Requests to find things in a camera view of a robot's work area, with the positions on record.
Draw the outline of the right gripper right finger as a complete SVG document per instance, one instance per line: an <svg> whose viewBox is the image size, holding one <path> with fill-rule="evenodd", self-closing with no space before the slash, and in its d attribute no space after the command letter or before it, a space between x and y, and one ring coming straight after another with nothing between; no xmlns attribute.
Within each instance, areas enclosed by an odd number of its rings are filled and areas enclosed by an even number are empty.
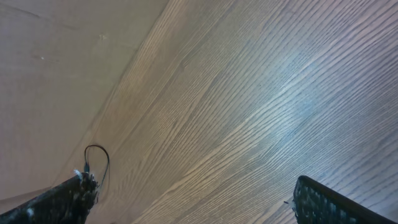
<svg viewBox="0 0 398 224"><path fill-rule="evenodd" d="M305 175L295 184L292 210L297 223L397 224Z"/></svg>

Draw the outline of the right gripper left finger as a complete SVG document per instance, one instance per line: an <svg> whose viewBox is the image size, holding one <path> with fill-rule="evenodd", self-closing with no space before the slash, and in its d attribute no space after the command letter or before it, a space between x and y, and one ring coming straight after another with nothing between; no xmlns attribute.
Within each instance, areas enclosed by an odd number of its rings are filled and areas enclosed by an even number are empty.
<svg viewBox="0 0 398 224"><path fill-rule="evenodd" d="M98 196L92 175L76 176L1 214L1 224L85 224Z"/></svg>

